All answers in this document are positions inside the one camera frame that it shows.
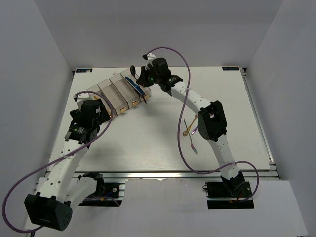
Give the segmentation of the black spoon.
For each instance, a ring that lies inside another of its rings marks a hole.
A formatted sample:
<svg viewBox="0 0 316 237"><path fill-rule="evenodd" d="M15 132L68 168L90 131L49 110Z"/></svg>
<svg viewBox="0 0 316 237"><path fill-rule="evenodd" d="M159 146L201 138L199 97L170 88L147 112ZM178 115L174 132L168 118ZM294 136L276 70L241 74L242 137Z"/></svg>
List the black spoon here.
<svg viewBox="0 0 316 237"><path fill-rule="evenodd" d="M136 79L136 69L135 69L135 66L134 66L134 65L131 65L131 66L130 66L130 73L131 73L131 75ZM142 96L142 98L143 98L143 101L144 101L145 104L146 104L146 103L147 103L147 101L146 101L146 99L145 99L146 94L145 94L144 90L141 89L139 82L136 82L136 83L137 83L137 85L138 85L138 89L139 89L139 91L140 91L140 93L141 93L141 96Z"/></svg>

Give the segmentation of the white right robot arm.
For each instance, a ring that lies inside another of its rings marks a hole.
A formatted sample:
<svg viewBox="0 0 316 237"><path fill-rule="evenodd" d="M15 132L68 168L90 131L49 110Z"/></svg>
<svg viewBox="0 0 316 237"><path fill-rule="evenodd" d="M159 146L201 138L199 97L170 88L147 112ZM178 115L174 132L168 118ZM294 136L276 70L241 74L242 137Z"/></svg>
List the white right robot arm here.
<svg viewBox="0 0 316 237"><path fill-rule="evenodd" d="M223 192L229 197L236 196L245 179L228 145L227 120L222 103L211 102L189 89L182 78L171 73L166 59L157 58L152 53L143 58L146 64L141 67L137 83L143 87L159 85L162 91L183 102L183 106L197 114L198 132L210 144L220 166Z"/></svg>

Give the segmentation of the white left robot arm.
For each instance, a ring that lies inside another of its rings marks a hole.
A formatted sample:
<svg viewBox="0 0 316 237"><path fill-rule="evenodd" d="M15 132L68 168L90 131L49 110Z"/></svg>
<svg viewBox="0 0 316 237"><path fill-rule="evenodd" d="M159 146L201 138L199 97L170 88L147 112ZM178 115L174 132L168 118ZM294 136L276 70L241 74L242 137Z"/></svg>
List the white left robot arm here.
<svg viewBox="0 0 316 237"><path fill-rule="evenodd" d="M80 108L70 111L72 121L65 135L62 160L57 162L36 194L29 194L24 205L33 224L63 231L70 223L73 210L88 196L104 192L103 176L87 172L72 187L72 176L87 153L89 142L96 138L100 125L110 120L101 99L85 100Z"/></svg>

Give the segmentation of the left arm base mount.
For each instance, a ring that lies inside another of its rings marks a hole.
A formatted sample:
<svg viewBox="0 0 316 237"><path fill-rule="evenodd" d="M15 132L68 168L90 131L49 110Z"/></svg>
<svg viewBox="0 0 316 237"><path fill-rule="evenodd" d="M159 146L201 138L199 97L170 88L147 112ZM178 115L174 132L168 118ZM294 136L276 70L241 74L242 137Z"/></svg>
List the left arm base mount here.
<svg viewBox="0 0 316 237"><path fill-rule="evenodd" d="M120 207L122 195L119 182L105 182L98 172L86 172L79 175L76 185L80 184L78 206L85 207Z"/></svg>

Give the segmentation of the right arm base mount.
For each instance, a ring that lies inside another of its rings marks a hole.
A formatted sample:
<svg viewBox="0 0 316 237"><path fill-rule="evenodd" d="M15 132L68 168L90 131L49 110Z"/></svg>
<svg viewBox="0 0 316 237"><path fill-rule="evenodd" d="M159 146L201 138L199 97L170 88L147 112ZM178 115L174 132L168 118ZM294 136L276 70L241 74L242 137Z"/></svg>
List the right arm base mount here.
<svg viewBox="0 0 316 237"><path fill-rule="evenodd" d="M249 182L233 194L222 182L207 182L202 188L206 192L209 210L254 209L253 199L247 199L252 194Z"/></svg>

